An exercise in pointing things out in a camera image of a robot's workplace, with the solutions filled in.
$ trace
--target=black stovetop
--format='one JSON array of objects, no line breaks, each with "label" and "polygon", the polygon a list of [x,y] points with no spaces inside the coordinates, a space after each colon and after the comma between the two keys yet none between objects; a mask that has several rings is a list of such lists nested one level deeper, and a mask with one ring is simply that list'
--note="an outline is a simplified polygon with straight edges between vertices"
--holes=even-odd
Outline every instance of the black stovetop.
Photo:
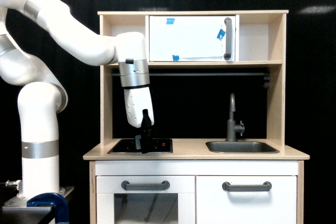
[{"label": "black stovetop", "polygon": [[[173,153],[173,141],[169,138],[154,138],[153,150],[149,154]],[[108,154],[142,154],[135,148],[135,139],[121,139]]]}]

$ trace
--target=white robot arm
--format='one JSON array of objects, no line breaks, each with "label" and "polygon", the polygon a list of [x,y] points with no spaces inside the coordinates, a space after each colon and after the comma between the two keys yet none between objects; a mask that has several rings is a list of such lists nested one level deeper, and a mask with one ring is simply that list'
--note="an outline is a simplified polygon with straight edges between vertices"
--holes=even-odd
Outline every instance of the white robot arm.
[{"label": "white robot arm", "polygon": [[[74,19],[69,7],[60,0],[0,0],[0,77],[9,84],[24,86],[18,97],[18,108],[24,196],[30,198],[58,190],[58,151],[50,150],[58,149],[56,113],[66,107],[68,96],[48,67],[37,57],[23,52],[10,36],[5,25],[8,8],[36,22],[59,46],[86,64],[98,66],[118,62],[128,122],[137,128],[154,124],[149,71],[141,33],[116,37],[97,35]],[[41,159],[50,165],[42,167]],[[50,176],[53,181],[38,182]],[[46,188],[42,183],[53,186]]]}]

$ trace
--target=gray faucet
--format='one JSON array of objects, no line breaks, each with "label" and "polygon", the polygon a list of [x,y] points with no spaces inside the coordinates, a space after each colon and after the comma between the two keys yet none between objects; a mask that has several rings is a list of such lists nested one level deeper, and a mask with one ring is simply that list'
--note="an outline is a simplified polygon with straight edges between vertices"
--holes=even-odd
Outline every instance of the gray faucet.
[{"label": "gray faucet", "polygon": [[243,135],[243,132],[245,131],[245,126],[243,122],[241,121],[240,124],[236,125],[236,120],[233,119],[233,113],[236,111],[236,101],[235,101],[235,94],[230,95],[230,115],[229,120],[227,120],[227,139],[225,141],[227,142],[238,142],[236,138],[236,133],[240,133],[240,135]]}]

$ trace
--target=drawer handle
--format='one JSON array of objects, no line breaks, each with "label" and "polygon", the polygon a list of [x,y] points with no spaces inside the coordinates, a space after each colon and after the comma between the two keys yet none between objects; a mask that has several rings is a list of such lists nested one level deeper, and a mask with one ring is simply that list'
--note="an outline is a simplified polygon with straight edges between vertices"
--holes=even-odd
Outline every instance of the drawer handle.
[{"label": "drawer handle", "polygon": [[222,184],[224,191],[270,191],[272,184],[268,181],[262,185],[231,185],[229,182]]},{"label": "drawer handle", "polygon": [[224,59],[229,60],[232,54],[232,19],[226,18],[224,22],[226,25],[226,52],[224,54]]},{"label": "drawer handle", "polygon": [[165,191],[170,187],[170,183],[164,181],[161,184],[130,184],[125,180],[121,187],[126,191]]}]

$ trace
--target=oven window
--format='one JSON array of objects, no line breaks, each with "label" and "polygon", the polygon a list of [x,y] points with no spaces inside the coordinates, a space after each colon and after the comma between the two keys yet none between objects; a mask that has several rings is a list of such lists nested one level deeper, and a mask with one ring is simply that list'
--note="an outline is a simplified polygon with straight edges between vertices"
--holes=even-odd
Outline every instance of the oven window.
[{"label": "oven window", "polygon": [[115,224],[178,224],[178,194],[115,194]]}]

